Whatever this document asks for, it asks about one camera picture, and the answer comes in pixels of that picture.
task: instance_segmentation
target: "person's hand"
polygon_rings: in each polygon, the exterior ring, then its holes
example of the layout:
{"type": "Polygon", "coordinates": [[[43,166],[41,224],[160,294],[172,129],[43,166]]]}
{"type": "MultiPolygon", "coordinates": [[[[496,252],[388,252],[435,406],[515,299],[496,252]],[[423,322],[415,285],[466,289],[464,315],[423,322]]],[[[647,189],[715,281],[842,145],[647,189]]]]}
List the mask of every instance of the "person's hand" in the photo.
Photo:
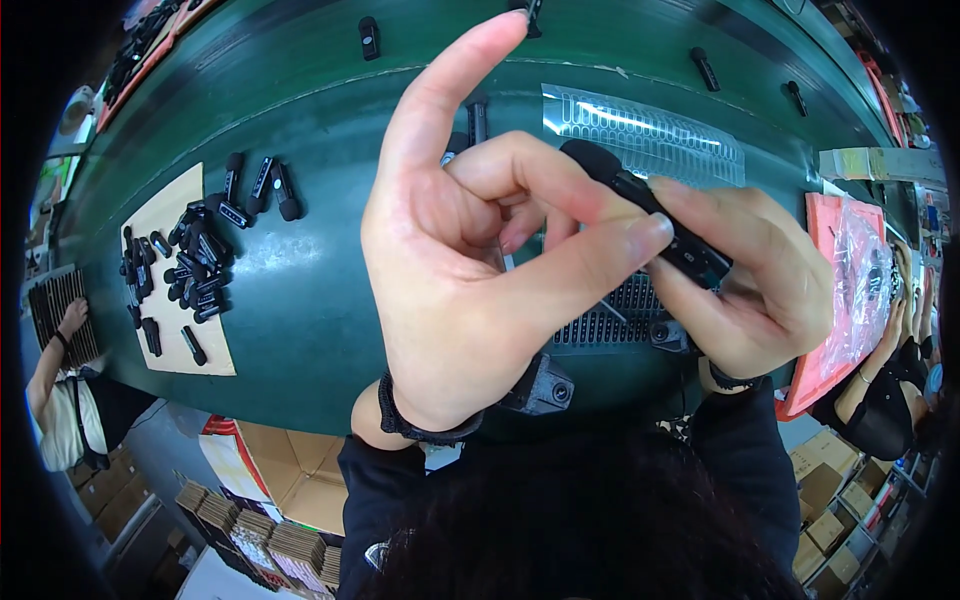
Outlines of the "person's hand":
{"type": "Polygon", "coordinates": [[[70,340],[73,337],[73,334],[77,332],[77,329],[80,329],[80,326],[86,321],[86,298],[80,297],[72,302],[66,307],[66,311],[63,313],[63,319],[60,320],[60,326],[57,327],[57,331],[67,339],[70,340]]]}
{"type": "Polygon", "coordinates": [[[890,318],[887,319],[887,326],[883,328],[883,336],[874,348],[874,355],[880,362],[887,362],[894,351],[897,350],[897,344],[900,342],[900,332],[903,329],[903,313],[906,311],[906,300],[897,298],[890,304],[890,318]]]}
{"type": "Polygon", "coordinates": [[[737,379],[764,375],[819,346],[833,327],[833,270],[782,206],[753,189],[700,192],[650,178],[667,212],[733,259],[719,294],[662,258],[647,273],[697,347],[737,379]]]}
{"type": "Polygon", "coordinates": [[[526,36],[524,13],[482,23],[404,92],[387,128],[361,241],[400,414],[445,431],[495,404],[542,345],[672,237],[665,218],[521,132],[440,161],[454,113],[526,36]],[[544,253],[486,260],[540,229],[544,253]],[[589,227],[578,232],[577,223],[589,227]]]}

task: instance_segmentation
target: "green workbench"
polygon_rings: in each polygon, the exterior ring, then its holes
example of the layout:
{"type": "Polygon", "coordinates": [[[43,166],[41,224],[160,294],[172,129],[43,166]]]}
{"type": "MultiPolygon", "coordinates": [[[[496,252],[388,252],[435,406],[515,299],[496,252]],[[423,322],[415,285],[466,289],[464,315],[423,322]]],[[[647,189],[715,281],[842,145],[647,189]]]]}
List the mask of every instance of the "green workbench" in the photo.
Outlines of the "green workbench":
{"type": "MultiPolygon", "coordinates": [[[[84,269],[108,374],[229,417],[346,433],[353,400],[385,364],[359,237],[382,134],[422,68],[504,5],[227,0],[184,36],[93,142],[61,220],[58,260],[84,269]],[[362,60],[357,31],[367,14],[379,24],[383,52],[372,62],[362,60]],[[199,161],[207,193],[222,188],[232,152],[247,157],[240,197],[260,158],[275,156],[288,165],[305,215],[286,223],[271,201],[253,228],[219,226],[239,251],[227,288],[232,310],[222,318],[237,376],[149,371],[117,274],[120,225],[199,161]]],[[[765,2],[544,5],[543,37],[523,42],[483,83],[491,135],[526,130],[559,146],[542,131],[541,83],[665,108],[734,135],[746,153],[747,184],[801,222],[803,193],[822,187],[816,151],[891,145],[849,49],[835,39],[826,45],[827,28],[808,35],[765,2]],[[695,45],[707,49],[722,91],[706,92],[688,58],[695,45]],[[789,80],[804,91],[806,118],[785,91],[789,80]]],[[[818,17],[806,16],[822,26],[818,17]]],[[[457,129],[466,130],[463,112],[457,129]]],[[[861,186],[847,187],[871,200],[861,186]]],[[[887,187],[885,207],[906,230],[912,208],[887,187]]],[[[688,408],[698,399],[690,360],[675,355],[646,349],[558,360],[578,385],[569,411],[577,419],[625,404],[644,418],[676,416],[680,372],[688,408]]],[[[789,374],[782,370],[779,380],[789,374]]]]}

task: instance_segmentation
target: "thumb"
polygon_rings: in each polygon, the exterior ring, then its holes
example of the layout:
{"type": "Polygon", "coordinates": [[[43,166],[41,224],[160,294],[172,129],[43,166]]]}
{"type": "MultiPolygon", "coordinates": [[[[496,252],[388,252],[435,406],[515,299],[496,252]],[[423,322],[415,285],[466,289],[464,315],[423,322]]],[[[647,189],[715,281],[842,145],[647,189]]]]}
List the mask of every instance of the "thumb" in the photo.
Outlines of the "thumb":
{"type": "Polygon", "coordinates": [[[495,314],[530,327],[542,345],[659,254],[673,239],[663,214],[591,225],[557,248],[494,277],[495,314]]]}

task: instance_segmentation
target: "black hair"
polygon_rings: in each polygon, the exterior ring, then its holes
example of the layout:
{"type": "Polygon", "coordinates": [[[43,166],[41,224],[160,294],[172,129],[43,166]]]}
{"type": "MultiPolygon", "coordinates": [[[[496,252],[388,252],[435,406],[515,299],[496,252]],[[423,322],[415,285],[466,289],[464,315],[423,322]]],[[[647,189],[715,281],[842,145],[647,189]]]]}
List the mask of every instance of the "black hair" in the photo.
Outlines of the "black hair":
{"type": "Polygon", "coordinates": [[[358,597],[803,597],[688,446],[651,435],[611,448],[563,477],[499,466],[423,498],[358,597]],[[532,486],[558,486],[556,502],[532,504],[532,486]]]}

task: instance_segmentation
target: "clear plastic sheet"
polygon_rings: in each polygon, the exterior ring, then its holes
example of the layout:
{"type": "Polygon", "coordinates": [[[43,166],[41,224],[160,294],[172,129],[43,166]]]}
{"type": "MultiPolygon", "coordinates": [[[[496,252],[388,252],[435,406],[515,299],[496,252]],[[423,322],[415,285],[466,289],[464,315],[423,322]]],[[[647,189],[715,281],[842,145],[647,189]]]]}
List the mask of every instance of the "clear plastic sheet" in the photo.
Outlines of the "clear plastic sheet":
{"type": "Polygon", "coordinates": [[[691,187],[743,187],[743,149],[732,135],[682,115],[582,89],[541,84],[543,127],[604,144],[638,177],[691,187]]]}
{"type": "Polygon", "coordinates": [[[858,364],[876,348],[890,316],[893,252],[870,223],[844,201],[833,244],[833,330],[821,375],[858,364]]]}

